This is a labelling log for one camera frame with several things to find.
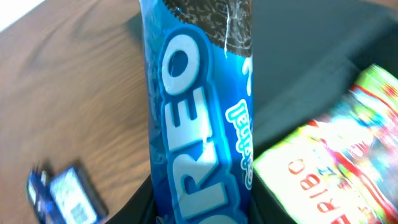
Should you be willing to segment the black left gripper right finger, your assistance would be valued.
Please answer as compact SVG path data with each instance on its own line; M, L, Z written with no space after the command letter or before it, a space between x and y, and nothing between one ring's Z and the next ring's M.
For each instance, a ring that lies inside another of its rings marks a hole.
M253 179L249 224L296 224L259 179Z

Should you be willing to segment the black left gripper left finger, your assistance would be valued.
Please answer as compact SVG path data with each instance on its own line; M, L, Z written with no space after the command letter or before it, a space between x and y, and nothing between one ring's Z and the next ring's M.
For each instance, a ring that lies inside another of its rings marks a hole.
M156 224L151 176L149 175L120 211L106 224Z

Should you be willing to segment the green Haribo worms bag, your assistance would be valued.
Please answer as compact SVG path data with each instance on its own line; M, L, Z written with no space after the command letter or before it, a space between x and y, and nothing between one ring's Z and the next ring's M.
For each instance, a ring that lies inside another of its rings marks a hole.
M280 223L397 222L397 79L363 70L332 109L254 162Z

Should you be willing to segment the blue Oreo cookie pack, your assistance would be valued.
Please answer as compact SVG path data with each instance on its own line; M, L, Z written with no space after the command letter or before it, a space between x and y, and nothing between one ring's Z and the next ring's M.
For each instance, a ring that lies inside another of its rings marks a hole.
M252 2L142 0L150 169L162 223L247 223Z

